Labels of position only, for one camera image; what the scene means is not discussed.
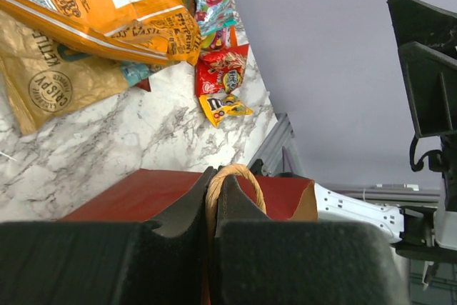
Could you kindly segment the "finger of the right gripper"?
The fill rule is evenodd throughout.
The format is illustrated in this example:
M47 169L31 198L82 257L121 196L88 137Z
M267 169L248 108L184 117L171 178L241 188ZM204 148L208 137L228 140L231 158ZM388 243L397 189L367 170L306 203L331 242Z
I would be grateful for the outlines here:
M388 0L398 46L418 42L445 55L456 54L456 13L420 0Z

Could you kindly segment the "red doritos bag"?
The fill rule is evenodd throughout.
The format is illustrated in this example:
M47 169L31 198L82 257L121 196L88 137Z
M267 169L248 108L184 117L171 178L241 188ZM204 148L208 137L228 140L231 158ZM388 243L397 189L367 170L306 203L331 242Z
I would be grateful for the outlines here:
M146 92L150 92L151 86L150 86L149 78L143 79L140 82L136 83L135 87L140 88Z

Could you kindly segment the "gold snack bag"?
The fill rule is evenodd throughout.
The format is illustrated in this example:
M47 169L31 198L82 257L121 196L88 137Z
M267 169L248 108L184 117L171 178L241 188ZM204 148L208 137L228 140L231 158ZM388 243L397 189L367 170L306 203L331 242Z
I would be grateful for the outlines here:
M1 75L23 135L119 94L161 69L72 51L1 13Z

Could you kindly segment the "yellow pink candy bag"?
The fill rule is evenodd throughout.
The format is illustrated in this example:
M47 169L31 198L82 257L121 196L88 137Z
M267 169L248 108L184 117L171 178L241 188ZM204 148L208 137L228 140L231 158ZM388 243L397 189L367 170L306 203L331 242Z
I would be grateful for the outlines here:
M183 2L190 14L194 16L196 10L195 0L183 0ZM236 34L234 26L226 27L208 36L201 35L201 48L204 51L215 51L235 45Z

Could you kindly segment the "red brown paper bag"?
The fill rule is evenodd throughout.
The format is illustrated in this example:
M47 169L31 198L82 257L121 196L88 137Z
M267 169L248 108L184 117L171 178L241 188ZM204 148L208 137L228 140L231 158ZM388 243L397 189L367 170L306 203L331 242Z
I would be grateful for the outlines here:
M209 233L230 222L315 222L315 183L303 177L257 176L243 164L203 173L139 169L65 215L62 223L144 222L167 209L181 223L203 211Z

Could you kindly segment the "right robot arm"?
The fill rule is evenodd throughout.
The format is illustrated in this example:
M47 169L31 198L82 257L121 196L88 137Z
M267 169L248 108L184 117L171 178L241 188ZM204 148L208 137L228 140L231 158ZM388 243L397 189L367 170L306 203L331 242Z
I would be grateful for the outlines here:
M377 206L317 184L318 216L373 224L402 257L455 263L456 13L420 0L388 0L388 9L415 129L409 164L440 174L438 206Z

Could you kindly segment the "red snack bag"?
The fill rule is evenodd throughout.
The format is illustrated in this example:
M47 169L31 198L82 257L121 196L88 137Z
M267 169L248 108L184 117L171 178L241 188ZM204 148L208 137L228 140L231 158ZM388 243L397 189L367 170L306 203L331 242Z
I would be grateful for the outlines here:
M195 68L197 97L209 94L230 94L244 80L249 44L205 52Z

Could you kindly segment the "yellow m&m bag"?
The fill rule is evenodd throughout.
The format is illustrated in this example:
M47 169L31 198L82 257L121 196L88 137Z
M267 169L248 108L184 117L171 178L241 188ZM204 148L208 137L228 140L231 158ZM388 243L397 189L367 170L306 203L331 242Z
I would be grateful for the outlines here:
M226 95L224 98L201 95L199 103L206 118L214 127L218 127L227 116L249 116L253 114L253 110L233 94Z

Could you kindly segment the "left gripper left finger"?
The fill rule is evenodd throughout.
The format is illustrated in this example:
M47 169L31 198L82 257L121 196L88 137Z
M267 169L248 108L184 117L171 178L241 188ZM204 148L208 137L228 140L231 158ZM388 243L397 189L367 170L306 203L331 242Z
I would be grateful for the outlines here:
M144 222L1 225L3 304L199 304L203 211Z

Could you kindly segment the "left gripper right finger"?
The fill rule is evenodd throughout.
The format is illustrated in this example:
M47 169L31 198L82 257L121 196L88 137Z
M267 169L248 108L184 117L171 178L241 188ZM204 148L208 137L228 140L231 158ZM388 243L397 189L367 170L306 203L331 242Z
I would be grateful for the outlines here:
M408 304L379 229L355 221L274 221L233 175L210 184L212 304Z

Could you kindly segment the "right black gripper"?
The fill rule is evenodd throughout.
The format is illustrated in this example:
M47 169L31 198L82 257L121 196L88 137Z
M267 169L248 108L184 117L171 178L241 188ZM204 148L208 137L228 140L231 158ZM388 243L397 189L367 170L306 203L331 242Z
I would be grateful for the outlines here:
M443 181L445 210L456 212L456 59L418 42L398 48L408 105L416 132L409 148L411 170L428 170ZM418 138L440 136L441 149L415 160Z

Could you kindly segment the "orange cracker bag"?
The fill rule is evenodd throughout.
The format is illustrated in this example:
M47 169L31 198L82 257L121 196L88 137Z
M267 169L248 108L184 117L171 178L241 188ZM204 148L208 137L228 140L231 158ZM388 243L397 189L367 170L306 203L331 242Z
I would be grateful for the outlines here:
M75 51L195 65L201 33L182 0L1 0L1 10Z

